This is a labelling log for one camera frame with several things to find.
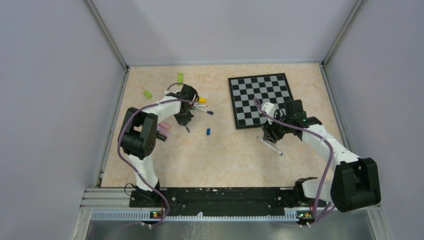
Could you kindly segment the blue capped white marker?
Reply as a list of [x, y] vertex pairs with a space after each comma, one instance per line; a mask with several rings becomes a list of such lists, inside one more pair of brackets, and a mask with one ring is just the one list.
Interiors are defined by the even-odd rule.
[[269, 149], [271, 149], [273, 152], [275, 152], [276, 154], [278, 154], [279, 156], [283, 155], [283, 152], [280, 151], [279, 149], [277, 149], [275, 146], [273, 146], [272, 144], [270, 144], [269, 142], [267, 142], [266, 140], [264, 140], [261, 137], [256, 137], [261, 143], [263, 143], [265, 146], [267, 146]]

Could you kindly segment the lilac highlighter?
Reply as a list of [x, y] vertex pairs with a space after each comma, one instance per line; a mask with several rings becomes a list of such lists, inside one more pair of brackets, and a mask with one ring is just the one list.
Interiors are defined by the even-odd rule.
[[166, 128], [158, 128], [158, 131], [160, 134], [164, 135], [167, 138], [171, 138], [173, 137], [173, 134], [170, 132], [170, 130], [166, 129]]

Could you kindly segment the pink highlighter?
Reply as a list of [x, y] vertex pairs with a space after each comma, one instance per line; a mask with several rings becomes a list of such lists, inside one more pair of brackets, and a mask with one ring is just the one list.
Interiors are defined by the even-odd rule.
[[170, 130], [172, 128], [172, 126], [169, 123], [166, 123], [166, 122], [161, 122], [161, 123], [159, 123], [159, 125], [166, 130]]

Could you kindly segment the blue black highlighter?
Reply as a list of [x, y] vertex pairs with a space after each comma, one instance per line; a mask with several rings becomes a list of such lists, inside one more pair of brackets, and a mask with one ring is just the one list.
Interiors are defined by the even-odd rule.
[[167, 137], [165, 135], [163, 135], [162, 133], [160, 133], [159, 131], [156, 133], [156, 138], [161, 140], [161, 141], [167, 140]]

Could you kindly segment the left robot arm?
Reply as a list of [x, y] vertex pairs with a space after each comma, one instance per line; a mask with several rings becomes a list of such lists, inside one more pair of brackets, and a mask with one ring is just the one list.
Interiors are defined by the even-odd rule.
[[173, 116], [178, 125], [187, 129], [194, 117], [190, 107], [198, 100], [197, 90], [184, 83], [181, 90], [167, 89], [161, 100], [141, 108], [130, 107], [125, 113], [117, 140], [117, 154], [134, 170], [135, 191], [141, 194], [141, 200], [149, 207], [156, 206], [162, 195], [151, 156], [158, 125]]

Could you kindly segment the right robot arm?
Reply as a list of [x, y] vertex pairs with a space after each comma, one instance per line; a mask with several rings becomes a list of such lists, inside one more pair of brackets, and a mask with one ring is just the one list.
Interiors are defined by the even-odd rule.
[[300, 178], [295, 182], [293, 200], [307, 206], [313, 200], [316, 211], [322, 200], [342, 213], [381, 202], [377, 163], [370, 157], [353, 153], [336, 140], [315, 116], [307, 116], [303, 103], [291, 100], [284, 103], [280, 113], [270, 102], [253, 100], [260, 114], [266, 117], [262, 125], [264, 140], [276, 143], [292, 134], [309, 145], [326, 162], [321, 178]]

